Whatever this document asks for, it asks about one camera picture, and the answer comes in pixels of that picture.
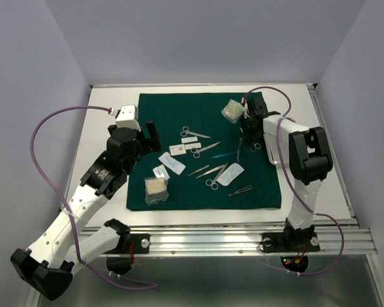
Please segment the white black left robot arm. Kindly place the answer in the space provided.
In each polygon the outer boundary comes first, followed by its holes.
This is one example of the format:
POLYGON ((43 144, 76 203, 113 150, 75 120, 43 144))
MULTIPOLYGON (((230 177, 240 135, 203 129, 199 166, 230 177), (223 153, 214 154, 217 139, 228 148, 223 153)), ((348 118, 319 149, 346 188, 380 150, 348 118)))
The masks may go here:
POLYGON ((50 227, 28 248, 16 249, 10 257, 19 277, 48 300, 59 298, 74 275, 108 251, 134 252, 131 230, 117 219, 106 221, 93 235, 78 235, 115 193, 126 183, 135 164, 152 152, 161 151, 154 122, 142 130, 110 125, 110 137, 102 152, 83 175, 70 201, 50 227))

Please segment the blue plastic scalpel handle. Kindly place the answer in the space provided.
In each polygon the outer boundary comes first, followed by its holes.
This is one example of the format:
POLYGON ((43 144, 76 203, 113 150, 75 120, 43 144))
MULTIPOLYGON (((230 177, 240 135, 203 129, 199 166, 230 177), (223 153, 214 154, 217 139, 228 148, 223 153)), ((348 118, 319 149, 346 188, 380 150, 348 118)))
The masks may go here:
POLYGON ((217 158, 221 158, 221 157, 227 157, 227 156, 231 156, 231 155, 236 155, 237 152, 229 152, 229 153, 222 153, 222 154, 219 154, 219 155, 215 155, 215 156, 212 156, 208 159, 217 159, 217 158))

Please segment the stainless steel instrument tray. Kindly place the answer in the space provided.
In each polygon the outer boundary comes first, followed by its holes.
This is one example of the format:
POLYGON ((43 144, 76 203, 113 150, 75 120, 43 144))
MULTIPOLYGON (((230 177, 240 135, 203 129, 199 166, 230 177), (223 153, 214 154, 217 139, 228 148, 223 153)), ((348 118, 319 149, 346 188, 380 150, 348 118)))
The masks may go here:
MULTIPOLYGON (((278 154, 278 146, 276 136, 272 134, 264 134, 266 150, 268 159, 271 164, 281 167, 280 156, 278 154)), ((281 149, 282 158, 285 167, 289 166, 289 136, 284 132, 283 136, 279 137, 279 144, 281 149)))

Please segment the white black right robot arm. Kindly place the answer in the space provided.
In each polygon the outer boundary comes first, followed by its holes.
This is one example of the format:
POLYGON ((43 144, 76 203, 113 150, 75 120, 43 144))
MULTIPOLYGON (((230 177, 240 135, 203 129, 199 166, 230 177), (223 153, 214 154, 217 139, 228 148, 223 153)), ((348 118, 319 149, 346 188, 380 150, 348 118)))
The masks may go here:
POLYGON ((325 130, 306 127, 267 109, 262 97, 247 101, 248 113, 240 117, 245 138, 264 138, 269 158, 279 162, 294 182, 294 196, 282 232, 263 233, 259 245, 265 253, 320 250, 314 231, 317 194, 333 168, 325 130))

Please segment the small dark steel tweezers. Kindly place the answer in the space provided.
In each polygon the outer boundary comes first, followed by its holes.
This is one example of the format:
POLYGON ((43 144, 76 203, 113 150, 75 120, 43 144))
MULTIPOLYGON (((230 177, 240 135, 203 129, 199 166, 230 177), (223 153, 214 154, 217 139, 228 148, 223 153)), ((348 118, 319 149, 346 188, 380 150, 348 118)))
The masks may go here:
POLYGON ((241 193, 250 191, 252 188, 253 188, 253 186, 249 185, 249 186, 246 186, 246 187, 244 187, 242 189, 239 189, 239 190, 237 190, 235 192, 230 193, 228 196, 233 196, 233 195, 241 194, 241 193))

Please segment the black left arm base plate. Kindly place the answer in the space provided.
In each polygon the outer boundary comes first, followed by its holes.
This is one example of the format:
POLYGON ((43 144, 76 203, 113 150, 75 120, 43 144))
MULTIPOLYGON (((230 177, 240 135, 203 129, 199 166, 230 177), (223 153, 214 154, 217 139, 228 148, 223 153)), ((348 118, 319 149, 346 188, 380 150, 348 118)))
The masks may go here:
POLYGON ((146 255, 150 250, 148 233, 131 233, 122 235, 115 248, 105 252, 110 255, 146 255))

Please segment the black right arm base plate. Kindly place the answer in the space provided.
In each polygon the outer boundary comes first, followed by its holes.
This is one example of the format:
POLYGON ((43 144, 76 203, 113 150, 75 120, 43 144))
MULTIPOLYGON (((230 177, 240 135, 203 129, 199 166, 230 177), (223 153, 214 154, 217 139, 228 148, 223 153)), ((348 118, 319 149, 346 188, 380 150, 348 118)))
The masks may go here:
POLYGON ((288 236, 283 232, 269 232, 262 234, 258 247, 264 253, 283 253, 285 255, 303 251, 303 248, 309 253, 319 252, 320 245, 313 245, 311 239, 311 235, 288 236))

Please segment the steel forceps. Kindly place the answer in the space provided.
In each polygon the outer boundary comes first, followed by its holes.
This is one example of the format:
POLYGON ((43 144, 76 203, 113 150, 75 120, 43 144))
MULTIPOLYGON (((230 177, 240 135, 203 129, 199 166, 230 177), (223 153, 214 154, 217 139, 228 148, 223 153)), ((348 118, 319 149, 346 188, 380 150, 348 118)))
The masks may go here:
POLYGON ((239 138, 239 145, 238 145, 238 149, 237 149, 237 158, 236 158, 237 162, 240 162, 242 144, 243 144, 243 138, 239 138))

